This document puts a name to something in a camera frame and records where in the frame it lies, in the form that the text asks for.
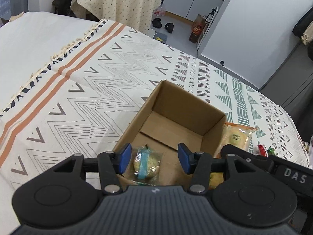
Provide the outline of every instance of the open cardboard box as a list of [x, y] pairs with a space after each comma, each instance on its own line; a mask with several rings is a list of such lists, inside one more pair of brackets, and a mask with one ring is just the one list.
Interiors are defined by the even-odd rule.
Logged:
[[[192, 151], [211, 155], [217, 149], [223, 133], [226, 115], [179, 86], [161, 81], [141, 107], [135, 118], [114, 147], [118, 151], [125, 143], [132, 148], [146, 144], [162, 154], [158, 185], [189, 184], [180, 165], [177, 146], [180, 142]], [[126, 172], [119, 176], [123, 187], [135, 184], [133, 158]]]

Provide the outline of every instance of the floor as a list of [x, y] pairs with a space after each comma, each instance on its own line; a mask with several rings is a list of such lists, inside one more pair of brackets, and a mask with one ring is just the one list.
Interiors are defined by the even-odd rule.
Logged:
[[[170, 45], [173, 48], [177, 48], [182, 52], [185, 52], [189, 55], [197, 57], [197, 45], [189, 41], [189, 36], [191, 34], [191, 26], [183, 23], [177, 19], [163, 16], [161, 18], [162, 28], [155, 28], [151, 24], [151, 28], [156, 32], [163, 33], [167, 35], [166, 44]], [[168, 33], [164, 26], [167, 23], [174, 24], [173, 33]]]
[[9, 20], [11, 17], [10, 0], [0, 0], [0, 17]]

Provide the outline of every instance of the yellow snack package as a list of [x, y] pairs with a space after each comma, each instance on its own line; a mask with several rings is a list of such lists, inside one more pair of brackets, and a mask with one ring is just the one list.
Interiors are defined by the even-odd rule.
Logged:
[[257, 129], [245, 125], [224, 123], [221, 143], [214, 153], [214, 158], [221, 158], [220, 152], [223, 146], [231, 144], [242, 150], [248, 151], [251, 134]]

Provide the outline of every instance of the pair of shoes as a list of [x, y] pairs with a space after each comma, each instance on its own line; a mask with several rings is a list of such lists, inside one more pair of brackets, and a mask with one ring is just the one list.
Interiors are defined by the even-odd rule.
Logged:
[[[152, 25], [155, 28], [161, 28], [162, 27], [162, 23], [161, 23], [161, 19], [160, 18], [155, 18], [154, 20], [152, 20]], [[164, 27], [169, 33], [172, 33], [174, 30], [174, 24], [173, 23], [167, 23]]]

